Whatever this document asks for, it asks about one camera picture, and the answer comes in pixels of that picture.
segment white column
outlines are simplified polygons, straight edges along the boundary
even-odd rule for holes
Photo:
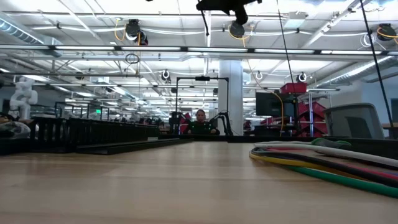
[[[219,78],[229,78],[229,122],[234,135],[243,135],[243,67],[240,60],[220,60]],[[218,80],[218,111],[227,110],[227,82]],[[218,129],[224,135],[222,120]]]

